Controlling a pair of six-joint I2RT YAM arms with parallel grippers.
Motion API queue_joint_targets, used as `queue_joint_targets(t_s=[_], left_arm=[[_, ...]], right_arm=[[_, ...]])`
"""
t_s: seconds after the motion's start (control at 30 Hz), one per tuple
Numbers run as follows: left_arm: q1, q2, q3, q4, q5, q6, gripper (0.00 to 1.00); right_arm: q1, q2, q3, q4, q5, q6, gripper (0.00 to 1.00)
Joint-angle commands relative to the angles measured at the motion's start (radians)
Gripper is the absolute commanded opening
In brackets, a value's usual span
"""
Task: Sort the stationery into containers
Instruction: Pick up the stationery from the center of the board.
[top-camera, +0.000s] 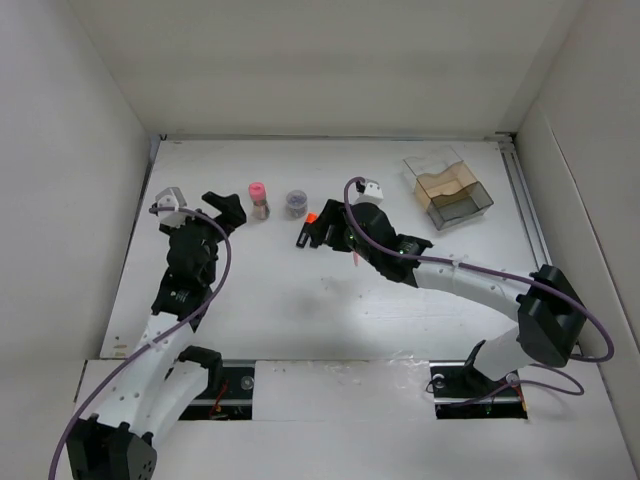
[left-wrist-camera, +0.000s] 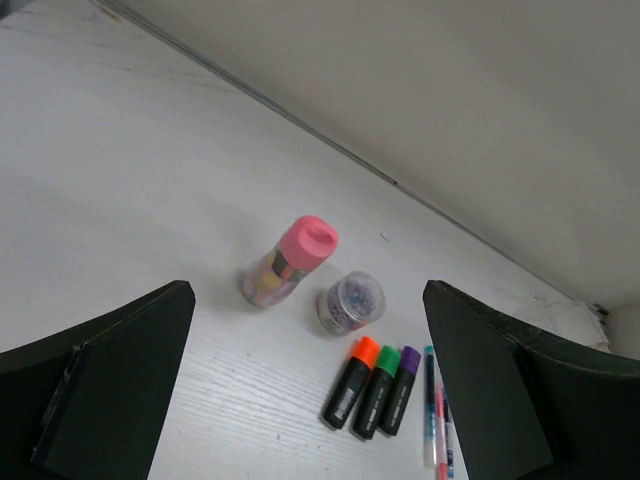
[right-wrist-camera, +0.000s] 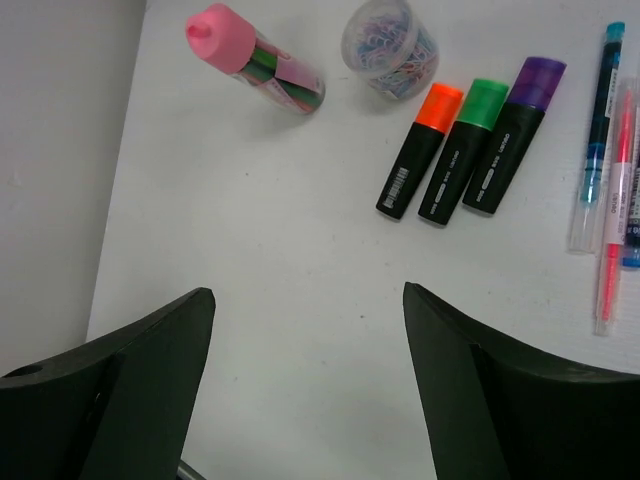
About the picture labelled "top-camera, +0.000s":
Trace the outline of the pink capped glue stick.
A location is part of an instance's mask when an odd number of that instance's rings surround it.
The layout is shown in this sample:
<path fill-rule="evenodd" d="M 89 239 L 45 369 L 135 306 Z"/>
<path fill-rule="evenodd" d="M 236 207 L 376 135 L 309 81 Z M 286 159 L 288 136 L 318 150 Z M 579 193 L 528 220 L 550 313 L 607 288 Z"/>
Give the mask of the pink capped glue stick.
<path fill-rule="evenodd" d="M 252 215 L 258 220 L 266 220 L 270 215 L 266 187 L 261 182 L 253 182 L 248 186 L 248 193 L 252 201 Z"/>

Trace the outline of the clear jar of clips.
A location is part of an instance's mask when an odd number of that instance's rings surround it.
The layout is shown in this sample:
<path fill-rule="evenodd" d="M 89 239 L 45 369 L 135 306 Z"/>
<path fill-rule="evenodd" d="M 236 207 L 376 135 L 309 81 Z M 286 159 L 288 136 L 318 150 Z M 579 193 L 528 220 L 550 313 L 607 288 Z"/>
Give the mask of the clear jar of clips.
<path fill-rule="evenodd" d="M 285 197 L 285 212 L 289 218 L 297 219 L 307 213 L 307 195 L 302 190 L 292 190 Z"/>

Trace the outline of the orange capped highlighter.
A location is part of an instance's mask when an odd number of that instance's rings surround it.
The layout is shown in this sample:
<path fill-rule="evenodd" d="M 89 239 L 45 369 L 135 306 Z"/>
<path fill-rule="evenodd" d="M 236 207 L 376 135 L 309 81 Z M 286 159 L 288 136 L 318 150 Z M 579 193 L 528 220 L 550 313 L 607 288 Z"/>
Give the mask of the orange capped highlighter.
<path fill-rule="evenodd" d="M 315 213 L 308 213 L 305 219 L 305 224 L 309 225 L 315 222 L 315 220 L 317 219 L 317 215 Z"/>

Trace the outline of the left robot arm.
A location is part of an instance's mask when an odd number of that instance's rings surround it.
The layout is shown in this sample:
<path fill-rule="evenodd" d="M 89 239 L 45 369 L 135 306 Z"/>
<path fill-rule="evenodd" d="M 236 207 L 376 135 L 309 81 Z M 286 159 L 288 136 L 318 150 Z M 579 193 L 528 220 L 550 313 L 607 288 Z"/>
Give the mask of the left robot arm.
<path fill-rule="evenodd" d="M 77 407 L 56 447 L 75 479 L 149 479 L 157 448 L 190 403 L 223 385 L 220 353 L 195 334 L 230 273 L 216 270 L 221 249 L 247 221 L 236 194 L 206 192 L 217 210 L 192 210 L 177 188 L 155 197 L 150 213 L 169 239 L 167 268 L 133 352 Z"/>

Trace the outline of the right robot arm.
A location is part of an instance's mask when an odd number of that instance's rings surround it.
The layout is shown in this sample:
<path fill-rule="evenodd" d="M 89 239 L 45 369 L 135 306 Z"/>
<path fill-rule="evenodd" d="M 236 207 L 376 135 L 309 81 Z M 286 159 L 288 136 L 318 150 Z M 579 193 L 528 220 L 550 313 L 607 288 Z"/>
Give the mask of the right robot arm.
<path fill-rule="evenodd" d="M 519 368 L 559 369 L 572 357 L 586 310 L 555 267 L 545 265 L 521 277 L 455 256 L 429 256 L 430 241 L 398 233 L 370 202 L 329 200 L 308 233 L 312 246 L 353 253 L 391 282 L 452 294 L 512 320 L 514 327 L 480 341 L 465 360 L 459 375 L 473 393 L 486 393 Z"/>

